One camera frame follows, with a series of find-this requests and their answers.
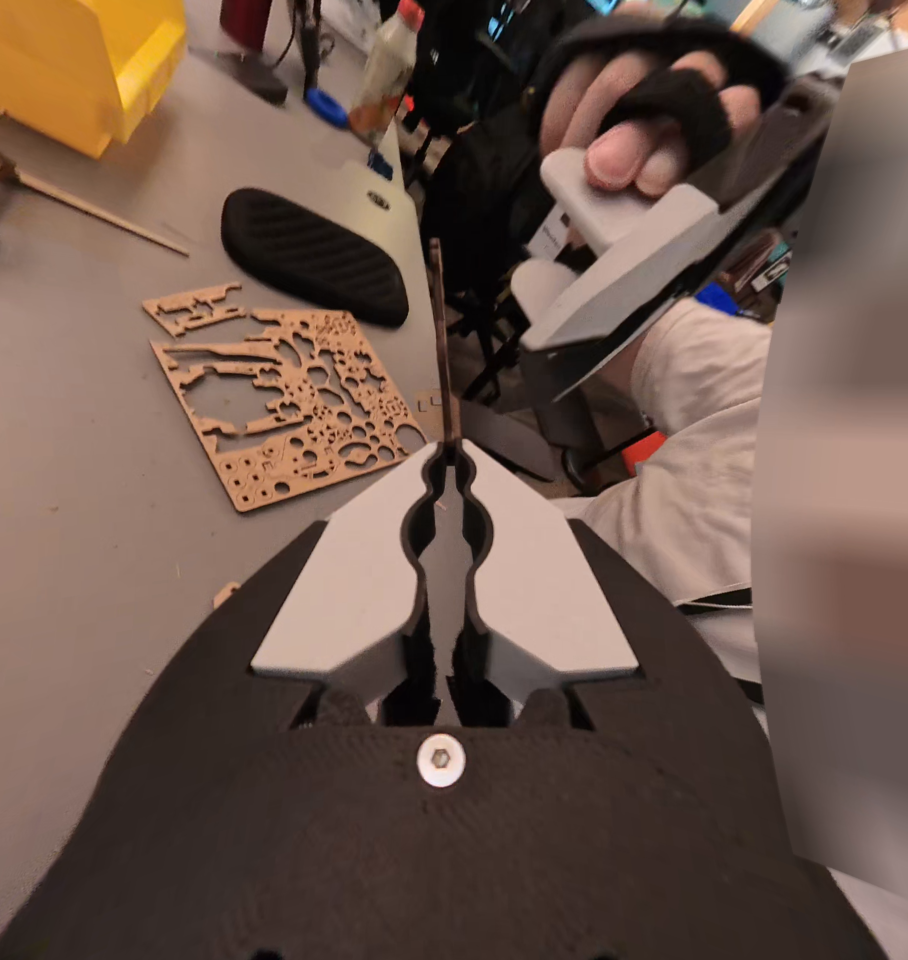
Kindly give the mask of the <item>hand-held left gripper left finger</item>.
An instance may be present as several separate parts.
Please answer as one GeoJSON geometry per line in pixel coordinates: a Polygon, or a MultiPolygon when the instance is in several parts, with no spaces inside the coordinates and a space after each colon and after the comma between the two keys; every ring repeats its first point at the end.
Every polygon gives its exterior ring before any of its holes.
{"type": "Polygon", "coordinates": [[[382,701],[408,678],[404,642],[427,617],[420,558],[436,534],[443,447],[434,442],[322,524],[254,654],[258,677],[321,683],[382,701]]]}

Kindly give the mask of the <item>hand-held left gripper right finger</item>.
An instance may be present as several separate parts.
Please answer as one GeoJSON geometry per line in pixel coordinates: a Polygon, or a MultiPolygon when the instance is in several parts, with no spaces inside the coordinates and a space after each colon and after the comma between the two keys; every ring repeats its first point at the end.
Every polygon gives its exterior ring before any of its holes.
{"type": "Polygon", "coordinates": [[[564,514],[470,440],[455,470],[471,552],[461,673],[511,710],[538,690],[634,675],[639,660],[564,514]]]}

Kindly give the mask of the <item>thin wooden model parts sheet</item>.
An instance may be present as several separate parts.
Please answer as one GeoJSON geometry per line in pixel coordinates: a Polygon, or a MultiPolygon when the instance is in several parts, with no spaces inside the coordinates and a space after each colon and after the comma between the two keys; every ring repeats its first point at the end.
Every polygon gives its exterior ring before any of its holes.
{"type": "Polygon", "coordinates": [[[453,466],[460,450],[462,434],[460,402],[451,385],[442,249],[436,237],[432,237],[428,242],[427,266],[436,340],[442,447],[446,462],[453,466]]]}

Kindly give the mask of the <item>large punched wooden parts sheet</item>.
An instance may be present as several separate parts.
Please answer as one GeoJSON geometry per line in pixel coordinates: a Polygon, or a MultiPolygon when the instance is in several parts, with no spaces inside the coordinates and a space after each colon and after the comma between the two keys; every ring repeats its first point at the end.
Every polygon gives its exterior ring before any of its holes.
{"type": "Polygon", "coordinates": [[[259,309],[259,331],[229,342],[150,348],[239,514],[398,465],[426,436],[348,312],[259,309]],[[250,388],[256,416],[201,413],[196,391],[250,388]]]}

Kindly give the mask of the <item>person's right hand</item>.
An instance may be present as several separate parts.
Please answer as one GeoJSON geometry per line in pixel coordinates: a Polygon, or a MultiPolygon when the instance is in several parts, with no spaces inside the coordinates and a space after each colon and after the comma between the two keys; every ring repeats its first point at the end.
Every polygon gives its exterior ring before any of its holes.
{"type": "Polygon", "coordinates": [[[771,107],[789,71],[711,19],[640,3],[556,40],[530,91],[541,161],[582,151],[589,186],[658,200],[721,154],[771,107]]]}

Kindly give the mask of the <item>black chair base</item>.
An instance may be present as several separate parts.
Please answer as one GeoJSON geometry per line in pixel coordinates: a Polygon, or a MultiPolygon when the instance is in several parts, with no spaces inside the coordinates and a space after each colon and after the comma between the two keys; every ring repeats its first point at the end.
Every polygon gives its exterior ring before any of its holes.
{"type": "Polygon", "coordinates": [[[449,296],[446,305],[460,315],[448,324],[448,337],[465,340],[474,335],[484,361],[460,392],[463,435],[510,470],[554,481],[554,453],[542,435],[493,410],[502,395],[500,375],[519,366],[520,340],[528,327],[523,314],[511,297],[482,301],[470,292],[449,296]]]}

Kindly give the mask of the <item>orange object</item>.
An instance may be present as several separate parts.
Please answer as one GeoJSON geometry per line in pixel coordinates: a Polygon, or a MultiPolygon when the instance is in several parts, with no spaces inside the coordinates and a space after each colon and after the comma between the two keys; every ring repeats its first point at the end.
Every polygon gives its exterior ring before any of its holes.
{"type": "Polygon", "coordinates": [[[640,464],[646,462],[663,445],[665,437],[656,430],[645,433],[629,443],[620,456],[629,477],[635,477],[640,464]]]}

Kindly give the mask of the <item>black bag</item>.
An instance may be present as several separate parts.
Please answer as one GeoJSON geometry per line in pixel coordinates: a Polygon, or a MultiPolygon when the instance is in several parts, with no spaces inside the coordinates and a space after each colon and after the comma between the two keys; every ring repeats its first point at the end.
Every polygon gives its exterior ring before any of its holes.
{"type": "Polygon", "coordinates": [[[458,133],[429,177],[420,237],[440,246],[444,293],[484,301],[526,259],[553,207],[528,111],[515,102],[458,133]]]}

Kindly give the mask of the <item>person's white shirt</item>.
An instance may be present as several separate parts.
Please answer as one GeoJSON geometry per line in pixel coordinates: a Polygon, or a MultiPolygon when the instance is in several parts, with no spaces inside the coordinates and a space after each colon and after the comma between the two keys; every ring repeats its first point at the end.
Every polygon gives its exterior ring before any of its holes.
{"type": "Polygon", "coordinates": [[[736,679],[759,685],[750,523],[772,330],[683,299],[601,378],[664,435],[639,474],[595,497],[556,499],[677,609],[736,679]]]}

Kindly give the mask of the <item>small wooden sheet fragment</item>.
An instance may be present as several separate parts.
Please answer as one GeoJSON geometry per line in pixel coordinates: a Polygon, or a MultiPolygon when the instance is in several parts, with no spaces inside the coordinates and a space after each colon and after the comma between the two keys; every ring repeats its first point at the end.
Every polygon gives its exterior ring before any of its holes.
{"type": "Polygon", "coordinates": [[[178,339],[194,330],[248,317],[247,308],[228,302],[230,295],[241,289],[240,282],[223,283],[147,298],[141,307],[161,330],[178,339]]]}

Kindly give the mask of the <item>clear plastic bottle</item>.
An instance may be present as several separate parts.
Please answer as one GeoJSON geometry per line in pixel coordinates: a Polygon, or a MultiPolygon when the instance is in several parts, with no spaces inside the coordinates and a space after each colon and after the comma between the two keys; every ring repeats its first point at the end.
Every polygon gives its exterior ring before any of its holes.
{"type": "Polygon", "coordinates": [[[404,99],[416,65],[423,20],[424,10],[417,2],[399,1],[393,15],[373,35],[363,78],[347,113],[351,132],[371,150],[380,150],[404,99]]]}

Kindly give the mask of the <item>black stand base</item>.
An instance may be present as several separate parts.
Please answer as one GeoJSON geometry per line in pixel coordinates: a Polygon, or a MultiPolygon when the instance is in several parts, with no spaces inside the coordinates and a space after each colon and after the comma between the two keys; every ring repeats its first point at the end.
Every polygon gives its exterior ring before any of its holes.
{"type": "Polygon", "coordinates": [[[258,54],[215,51],[215,65],[241,87],[266,103],[283,107],[288,87],[258,54]]]}

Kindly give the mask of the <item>thin wooden stick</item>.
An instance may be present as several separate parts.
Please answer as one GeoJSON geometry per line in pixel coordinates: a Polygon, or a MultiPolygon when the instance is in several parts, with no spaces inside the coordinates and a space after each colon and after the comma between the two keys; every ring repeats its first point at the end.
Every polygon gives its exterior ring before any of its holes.
{"type": "Polygon", "coordinates": [[[149,243],[159,246],[167,251],[170,251],[180,257],[188,258],[191,254],[190,251],[172,241],[171,239],[159,234],[156,231],[148,229],[146,227],[140,226],[135,222],[128,221],[123,217],[108,211],[105,208],[96,206],[93,203],[88,202],[82,198],[78,198],[69,192],[56,187],[46,181],[39,179],[37,176],[25,173],[19,168],[15,169],[15,179],[19,186],[31,191],[37,195],[46,197],[56,203],[63,205],[71,210],[76,210],[77,212],[94,218],[100,222],[108,224],[115,229],[118,229],[126,234],[137,236],[141,239],[148,241],[149,243]]]}

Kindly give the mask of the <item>red drinking bottle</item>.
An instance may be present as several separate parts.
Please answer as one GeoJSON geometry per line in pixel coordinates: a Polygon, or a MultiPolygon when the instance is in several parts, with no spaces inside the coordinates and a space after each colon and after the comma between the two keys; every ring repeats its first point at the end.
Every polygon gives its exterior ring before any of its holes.
{"type": "Polygon", "coordinates": [[[261,54],[272,1],[220,2],[220,29],[244,51],[261,54]]]}

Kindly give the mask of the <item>yellow plastic bin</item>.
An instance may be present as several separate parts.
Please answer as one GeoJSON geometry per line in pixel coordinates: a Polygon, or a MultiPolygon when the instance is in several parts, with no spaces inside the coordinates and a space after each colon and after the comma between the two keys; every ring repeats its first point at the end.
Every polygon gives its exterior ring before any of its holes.
{"type": "Polygon", "coordinates": [[[185,50],[180,1],[0,1],[0,111],[96,160],[153,112],[185,50]]]}

